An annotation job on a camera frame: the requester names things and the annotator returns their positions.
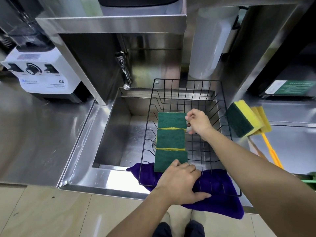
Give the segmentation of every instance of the hand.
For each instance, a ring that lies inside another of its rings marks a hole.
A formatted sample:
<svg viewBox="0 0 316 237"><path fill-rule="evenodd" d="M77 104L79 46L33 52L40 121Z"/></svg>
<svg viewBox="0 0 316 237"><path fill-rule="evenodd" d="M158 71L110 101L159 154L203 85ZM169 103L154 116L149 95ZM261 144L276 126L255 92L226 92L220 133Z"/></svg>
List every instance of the hand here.
<svg viewBox="0 0 316 237"><path fill-rule="evenodd" d="M185 119L189 122L190 126L192 127L192 130L189 131L190 135L196 132L204 139L205 135L209 131L214 130L209 118L207 117L207 115L205 115L203 111L192 109L187 113Z"/></svg>
<svg viewBox="0 0 316 237"><path fill-rule="evenodd" d="M160 177L154 191L160 191L170 205L191 204L211 197L205 192L193 193L195 181L201 176L201 172L195 165L180 164L176 159Z"/></svg>

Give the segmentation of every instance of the forearm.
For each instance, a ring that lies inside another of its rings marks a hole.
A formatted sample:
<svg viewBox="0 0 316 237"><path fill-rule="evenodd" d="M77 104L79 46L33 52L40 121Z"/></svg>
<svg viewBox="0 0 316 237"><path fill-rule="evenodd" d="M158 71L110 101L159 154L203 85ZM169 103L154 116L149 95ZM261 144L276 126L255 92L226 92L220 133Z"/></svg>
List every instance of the forearm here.
<svg viewBox="0 0 316 237"><path fill-rule="evenodd" d="M316 194L311 188L216 130L203 138L278 236L309 233L316 217Z"/></svg>
<svg viewBox="0 0 316 237"><path fill-rule="evenodd" d="M166 196L153 190L107 237L151 237L169 207Z"/></svg>

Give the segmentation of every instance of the green label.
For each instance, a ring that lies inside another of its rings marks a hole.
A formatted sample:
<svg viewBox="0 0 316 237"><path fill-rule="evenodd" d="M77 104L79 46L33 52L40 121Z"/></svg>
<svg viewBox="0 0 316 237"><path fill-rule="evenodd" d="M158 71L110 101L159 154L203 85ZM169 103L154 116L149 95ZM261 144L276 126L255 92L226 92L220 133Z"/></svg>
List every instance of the green label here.
<svg viewBox="0 0 316 237"><path fill-rule="evenodd" d="M287 80L275 94L304 95L315 83L314 80Z"/></svg>

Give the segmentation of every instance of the person's left hand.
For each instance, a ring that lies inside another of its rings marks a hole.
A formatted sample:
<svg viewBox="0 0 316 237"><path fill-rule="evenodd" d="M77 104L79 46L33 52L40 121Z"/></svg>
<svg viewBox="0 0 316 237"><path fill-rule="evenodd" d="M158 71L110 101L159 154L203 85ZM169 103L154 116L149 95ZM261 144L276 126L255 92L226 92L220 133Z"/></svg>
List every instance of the person's left hand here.
<svg viewBox="0 0 316 237"><path fill-rule="evenodd" d="M176 159L160 177L156 191L166 195L170 205L191 204L211 197L205 192L192 191L195 181L201 176L201 172L195 165L188 163L180 164Z"/></svg>

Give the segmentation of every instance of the white plastic container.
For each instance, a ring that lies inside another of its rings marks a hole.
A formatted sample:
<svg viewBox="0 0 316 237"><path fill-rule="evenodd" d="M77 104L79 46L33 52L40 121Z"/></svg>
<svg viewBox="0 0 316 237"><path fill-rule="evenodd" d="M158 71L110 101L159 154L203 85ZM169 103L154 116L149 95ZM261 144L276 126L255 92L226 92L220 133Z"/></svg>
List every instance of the white plastic container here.
<svg viewBox="0 0 316 237"><path fill-rule="evenodd" d="M191 77L210 79L238 12L238 7L199 9L189 67Z"/></svg>

